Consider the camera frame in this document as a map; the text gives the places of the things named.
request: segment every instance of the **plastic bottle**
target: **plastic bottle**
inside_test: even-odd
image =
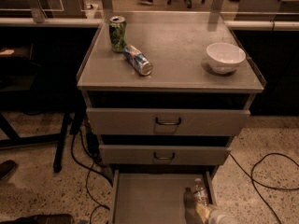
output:
[[[203,205],[208,205],[208,197],[207,191],[204,186],[202,179],[196,178],[194,180],[194,187],[193,187],[193,196],[195,203],[201,203]]]

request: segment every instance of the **can lying on side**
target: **can lying on side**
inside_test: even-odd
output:
[[[151,73],[153,65],[139,49],[127,45],[123,50],[123,55],[140,76],[147,76]]]

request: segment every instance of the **black cable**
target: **black cable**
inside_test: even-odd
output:
[[[261,162],[267,158],[268,156],[271,156],[271,155],[278,155],[278,156],[282,156],[284,158],[287,158],[289,159],[290,161],[292,161],[295,165],[297,165],[299,167],[299,164],[293,160],[292,158],[288,157],[287,155],[284,155],[284,154],[281,154],[281,153],[268,153],[266,154],[262,159],[260,159],[258,162],[256,162],[252,169],[251,169],[251,173],[250,175],[243,169],[243,167],[238,163],[238,161],[235,159],[235,157],[230,154],[230,156],[232,157],[232,159],[235,161],[236,165],[250,178],[251,180],[251,183],[252,183],[252,186],[254,187],[255,191],[258,193],[258,195],[260,196],[260,198],[263,200],[263,202],[268,206],[268,208],[271,210],[271,212],[274,214],[275,218],[277,219],[278,223],[282,224],[281,220],[279,219],[277,213],[274,211],[274,209],[270,206],[270,204],[265,200],[265,198],[262,196],[262,194],[260,193],[260,191],[258,191],[257,187],[256,187],[256,183],[265,187],[265,188],[268,188],[268,189],[274,189],[274,190],[284,190],[284,191],[296,191],[296,190],[299,190],[299,188],[294,188],[294,189],[283,189],[283,188],[278,188],[278,187],[271,187],[271,186],[267,186],[257,180],[254,179],[253,175],[254,175],[254,170],[255,168],[261,164]]]
[[[82,131],[79,130],[79,132],[80,132],[81,144],[82,144],[82,146],[84,147],[85,152],[86,152],[87,154],[89,154],[88,151],[86,150],[86,147],[84,146]],[[98,171],[96,171],[96,170],[93,169],[94,165],[96,164],[96,159],[94,159],[91,155],[89,155],[89,157],[93,159],[93,165],[92,165],[91,167],[86,166],[85,164],[79,162],[79,161],[76,159],[76,157],[75,157],[75,155],[74,155],[74,144],[75,144],[75,138],[76,138],[76,136],[77,136],[76,134],[73,135],[73,139],[72,139],[72,143],[71,143],[71,155],[72,155],[73,160],[74,160],[78,165],[80,165],[80,166],[82,166],[82,167],[84,167],[84,168],[86,168],[86,169],[89,170],[89,172],[87,173],[86,179],[85,179],[85,189],[86,189],[88,195],[92,198],[92,200],[93,200],[95,203],[98,204],[98,205],[93,209],[93,211],[91,212],[91,215],[90,215],[90,224],[92,224],[93,214],[94,214],[94,212],[95,212],[98,208],[103,207],[103,208],[105,208],[105,209],[108,210],[108,211],[110,210],[110,208],[109,208],[107,205],[104,205],[104,204],[99,203],[99,202],[98,202],[96,199],[94,199],[94,197],[91,195],[91,193],[90,193],[90,191],[89,191],[89,189],[88,189],[88,179],[89,179],[90,173],[91,173],[91,172],[95,172],[95,173],[97,173],[97,174],[103,176],[103,177],[109,182],[109,184],[111,185],[111,187],[112,187],[112,181],[111,181],[106,175],[104,175],[104,174],[102,174],[102,173],[100,173],[100,172],[98,172]]]
[[[84,145],[82,130],[79,129],[78,131],[79,131],[79,133],[80,133],[81,144],[82,144],[82,147],[83,147],[84,152],[86,153],[86,155],[89,156],[89,157],[90,157],[90,158],[91,158],[91,159],[92,159],[98,166],[103,167],[103,168],[106,167],[105,165],[99,163],[99,162],[102,161],[101,158],[94,157],[93,155],[90,154],[90,152],[87,150],[87,148],[86,148],[85,145]]]
[[[112,181],[110,180],[110,178],[109,178],[108,176],[106,176],[106,175],[104,175],[104,174],[102,174],[102,173],[100,173],[100,172],[98,172],[98,171],[96,171],[96,170],[94,170],[94,169],[91,169],[90,167],[86,166],[85,164],[79,162],[79,161],[76,159],[76,157],[75,157],[75,155],[74,155],[74,143],[75,143],[75,138],[76,138],[76,134],[73,135],[73,139],[72,139],[72,143],[71,143],[71,155],[72,155],[73,160],[74,160],[78,165],[80,165],[81,167],[86,168],[86,169],[88,169],[88,170],[91,170],[91,171],[93,171],[93,172],[95,172],[95,173],[101,175],[105,180],[107,180],[107,181],[109,182],[109,184],[110,184],[111,187],[112,187],[112,186],[113,186]]]
[[[93,199],[93,201],[94,201],[95,203],[98,204],[98,205],[93,209],[93,211],[91,212],[91,215],[90,215],[90,224],[92,224],[92,220],[93,220],[93,214],[94,214],[94,212],[95,212],[99,207],[103,207],[103,208],[105,208],[106,210],[110,211],[110,208],[109,208],[107,205],[101,204],[101,203],[99,203],[96,199],[94,199],[94,197],[91,195],[91,193],[90,193],[90,191],[89,191],[89,189],[88,189],[88,179],[89,179],[89,177],[90,177],[91,170],[93,169],[94,165],[95,165],[95,162],[93,161],[93,165],[92,165],[92,167],[90,168],[90,170],[88,171],[87,176],[86,176],[86,180],[85,180],[85,189],[86,189],[88,195]]]

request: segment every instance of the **speckled floor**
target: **speckled floor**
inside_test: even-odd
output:
[[[62,115],[55,113],[28,117],[14,112],[5,116],[21,136],[59,132],[62,120]],[[12,159],[18,163],[15,173],[0,182],[0,221],[39,214],[70,214],[75,223],[86,223],[95,210],[92,223],[107,223],[109,212],[97,208],[98,203],[86,190],[88,170],[76,164],[71,156],[72,138],[68,135],[65,139],[63,169],[58,174],[52,169],[54,144],[0,150],[0,162]],[[232,143],[232,155],[248,173],[254,163],[271,152],[288,155],[298,163],[298,138],[297,117],[250,117]],[[80,135],[75,139],[74,155],[89,167],[93,164],[82,148]],[[299,188],[298,166],[281,156],[267,157],[257,166],[254,177],[268,186]],[[279,191],[256,186],[281,223],[298,223],[298,190]],[[102,176],[91,173],[87,187],[97,202],[111,206],[112,187]],[[233,213],[240,223],[278,223],[231,157],[216,173],[213,187],[218,206]]]

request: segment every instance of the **green soda can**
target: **green soda can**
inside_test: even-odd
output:
[[[127,22],[124,17],[114,16],[110,19],[109,34],[112,50],[123,52],[125,47],[125,28]]]

